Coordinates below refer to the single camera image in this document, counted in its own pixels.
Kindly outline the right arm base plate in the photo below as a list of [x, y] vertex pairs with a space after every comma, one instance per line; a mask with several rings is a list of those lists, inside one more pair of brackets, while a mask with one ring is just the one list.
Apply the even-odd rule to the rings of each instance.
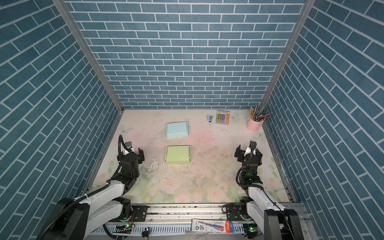
[[[241, 206], [240, 203], [226, 203], [222, 205], [221, 210], [226, 215], [228, 221], [237, 221], [239, 223], [256, 223], [256, 221], [261, 221], [264, 223], [265, 212], [255, 201], [245, 203], [245, 210], [242, 210]], [[251, 213], [256, 219], [248, 215], [247, 206], [251, 207]]]

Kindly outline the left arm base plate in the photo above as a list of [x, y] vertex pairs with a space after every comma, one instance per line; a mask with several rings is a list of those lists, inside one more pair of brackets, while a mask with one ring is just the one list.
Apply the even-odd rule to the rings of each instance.
[[117, 219], [121, 222], [144, 222], [146, 220], [148, 208], [149, 207], [145, 205], [125, 205]]

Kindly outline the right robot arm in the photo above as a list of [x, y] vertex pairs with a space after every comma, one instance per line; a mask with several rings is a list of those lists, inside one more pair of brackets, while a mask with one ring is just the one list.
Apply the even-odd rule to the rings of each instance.
[[275, 200], [258, 175], [263, 154], [257, 143], [250, 141], [246, 150], [238, 146], [234, 157], [242, 164], [236, 173], [236, 183], [247, 194], [240, 201], [242, 218], [252, 219], [265, 240], [303, 240], [298, 213]]

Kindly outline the light green paper box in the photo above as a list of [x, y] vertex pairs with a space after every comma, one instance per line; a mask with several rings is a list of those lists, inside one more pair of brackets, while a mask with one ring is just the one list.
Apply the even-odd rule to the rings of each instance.
[[167, 146], [166, 164], [189, 164], [191, 162], [191, 146]]

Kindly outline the light blue paper box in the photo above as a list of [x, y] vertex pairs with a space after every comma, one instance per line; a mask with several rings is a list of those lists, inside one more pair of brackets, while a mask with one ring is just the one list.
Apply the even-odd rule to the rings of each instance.
[[166, 124], [167, 139], [187, 137], [189, 135], [188, 122], [177, 122]]

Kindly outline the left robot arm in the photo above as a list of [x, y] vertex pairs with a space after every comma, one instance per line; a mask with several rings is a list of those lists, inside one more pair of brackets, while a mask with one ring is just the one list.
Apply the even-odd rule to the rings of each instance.
[[144, 151], [126, 148], [118, 154], [119, 172], [105, 186], [75, 199], [57, 202], [43, 228], [39, 240], [82, 240], [91, 232], [118, 217], [132, 219], [131, 201], [123, 198], [139, 177], [139, 165], [145, 161]]

